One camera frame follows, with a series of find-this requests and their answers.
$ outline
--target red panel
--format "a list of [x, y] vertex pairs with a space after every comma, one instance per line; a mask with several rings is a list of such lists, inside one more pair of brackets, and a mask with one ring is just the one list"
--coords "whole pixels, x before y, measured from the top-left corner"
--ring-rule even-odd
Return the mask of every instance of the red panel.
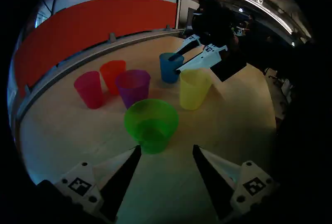
[[135, 32], [174, 27], [176, 3], [163, 0], [92, 0], [64, 9], [43, 22], [15, 54], [15, 77], [24, 96], [60, 61], [108, 39]]

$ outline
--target person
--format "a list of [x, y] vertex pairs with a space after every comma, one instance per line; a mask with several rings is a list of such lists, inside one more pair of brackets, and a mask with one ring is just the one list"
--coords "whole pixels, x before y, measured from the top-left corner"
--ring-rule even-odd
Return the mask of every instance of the person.
[[246, 27], [245, 27], [245, 31], [247, 34], [253, 35], [256, 31], [256, 18], [253, 14], [249, 15], [249, 19], [248, 21], [246, 21]]
[[232, 25], [234, 13], [218, 0], [198, 0], [199, 7], [193, 16], [193, 31], [204, 45], [234, 47]]

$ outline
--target ceiling light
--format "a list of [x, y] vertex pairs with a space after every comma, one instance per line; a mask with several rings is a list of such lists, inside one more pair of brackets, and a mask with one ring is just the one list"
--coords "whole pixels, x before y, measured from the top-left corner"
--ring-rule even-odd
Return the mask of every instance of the ceiling light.
[[287, 32], [289, 34], [292, 34], [293, 30], [281, 18], [279, 18], [274, 13], [272, 13], [270, 10], [266, 9], [265, 7], [263, 7], [262, 5], [260, 5], [259, 3], [255, 2], [253, 0], [244, 0], [244, 1], [247, 1], [248, 3], [251, 3], [252, 5], [254, 5], [254, 6], [258, 7], [259, 9], [261, 9], [262, 11], [264, 11], [266, 14], [268, 14], [270, 17], [272, 17], [274, 20], [276, 20], [282, 27], [284, 27], [285, 30], [287, 30]]

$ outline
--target wooden table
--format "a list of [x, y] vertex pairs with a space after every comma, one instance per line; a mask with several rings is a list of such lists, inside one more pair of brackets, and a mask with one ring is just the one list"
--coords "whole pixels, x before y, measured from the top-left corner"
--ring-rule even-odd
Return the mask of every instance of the wooden table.
[[[194, 144], [241, 164], [252, 160], [269, 169], [275, 134], [274, 110], [263, 74], [248, 65], [225, 82], [214, 80], [196, 111], [179, 105], [179, 82], [161, 81], [159, 55], [176, 50], [182, 39], [162, 37], [94, 60], [58, 81], [29, 109], [20, 126], [21, 153], [35, 183], [56, 182], [80, 161], [100, 163], [136, 145], [126, 132], [126, 108], [105, 92], [106, 104], [89, 110], [73, 87], [84, 72], [123, 59], [127, 69], [151, 75], [150, 98], [163, 99], [179, 114], [179, 126], [165, 151], [143, 154], [118, 212], [121, 223], [213, 223], [216, 214], [192, 156]], [[201, 52], [191, 50], [186, 59]]]

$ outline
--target screw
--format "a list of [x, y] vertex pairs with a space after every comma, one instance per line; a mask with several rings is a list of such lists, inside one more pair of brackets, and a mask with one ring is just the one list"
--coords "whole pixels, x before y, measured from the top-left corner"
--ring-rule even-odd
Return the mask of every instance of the screw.
[[244, 202], [246, 200], [246, 198], [243, 196], [243, 195], [240, 195], [240, 196], [238, 196], [237, 198], [236, 198], [236, 201], [237, 202]]
[[95, 203], [97, 201], [97, 198], [94, 196], [89, 197], [89, 202]]

